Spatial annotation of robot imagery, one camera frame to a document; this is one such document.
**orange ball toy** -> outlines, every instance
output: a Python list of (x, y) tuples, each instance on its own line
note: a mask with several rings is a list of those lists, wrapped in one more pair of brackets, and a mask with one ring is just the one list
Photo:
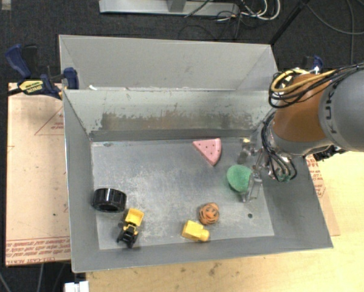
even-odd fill
[(199, 221), (203, 225), (214, 224), (219, 219), (219, 208), (214, 202), (207, 203), (199, 209)]

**pink triangular sponge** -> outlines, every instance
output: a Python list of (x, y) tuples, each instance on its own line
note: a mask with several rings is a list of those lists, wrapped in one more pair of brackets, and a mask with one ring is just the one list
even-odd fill
[(193, 146), (211, 165), (216, 165), (221, 157), (221, 139), (203, 139), (194, 141)]

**black carpet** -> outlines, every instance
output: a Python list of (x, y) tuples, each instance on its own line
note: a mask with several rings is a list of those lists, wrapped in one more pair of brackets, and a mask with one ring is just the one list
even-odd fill
[[(4, 52), (16, 43), (37, 44), (39, 65), (59, 70), (59, 34), (102, 35), (111, 37), (160, 38), (170, 40), (210, 40), (218, 42), (268, 44), (299, 0), (281, 0), (281, 13), (273, 21), (245, 18), (226, 25), (213, 19), (156, 15), (101, 15), (99, 0), (12, 0), (12, 10), (2, 11), (0, 0), (0, 94), (19, 75), (6, 62)], [(355, 30), (364, 30), (364, 8), (350, 0)], [(351, 9), (346, 0), (311, 0), (309, 4), (330, 25), (351, 30)], [(305, 7), (273, 45), (279, 69), (301, 66), (305, 55), (318, 55), (326, 68), (364, 60), (364, 34), (353, 37), (321, 23)], [(5, 239), (5, 177), (7, 145), (7, 101), (0, 100), (0, 270), (13, 292), (36, 291), (40, 266), (6, 268), (3, 264)], [(59, 281), (73, 280), (69, 266)], [(60, 264), (46, 264), (41, 291), (52, 291), (61, 271)], [(0, 281), (0, 291), (5, 288)]]

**green sponge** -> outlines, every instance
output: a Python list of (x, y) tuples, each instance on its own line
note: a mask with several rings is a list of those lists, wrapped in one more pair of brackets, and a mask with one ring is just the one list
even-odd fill
[(227, 180), (230, 186), (238, 192), (247, 192), (249, 177), (252, 170), (244, 165), (233, 165), (226, 173)]

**blue clamp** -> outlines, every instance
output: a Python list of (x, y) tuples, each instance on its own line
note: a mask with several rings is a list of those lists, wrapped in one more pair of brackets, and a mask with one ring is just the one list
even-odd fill
[(42, 94), (61, 99), (61, 89), (58, 88), (53, 79), (67, 79), (68, 89), (78, 89), (78, 75), (74, 68), (69, 67), (63, 71), (63, 74), (49, 78), (46, 74), (41, 74), (39, 79), (31, 78), (32, 72), (29, 69), (26, 61), (22, 57), (22, 48), (20, 44), (16, 44), (8, 49), (5, 57), (9, 65), (21, 74), (21, 80), (17, 83), (18, 92), (23, 92), (27, 95)]
[(317, 55), (313, 55), (313, 57), (314, 57), (314, 61), (313, 61), (313, 65), (311, 67), (311, 70), (321, 71), (322, 68), (323, 68), (322, 58), (320, 58)]

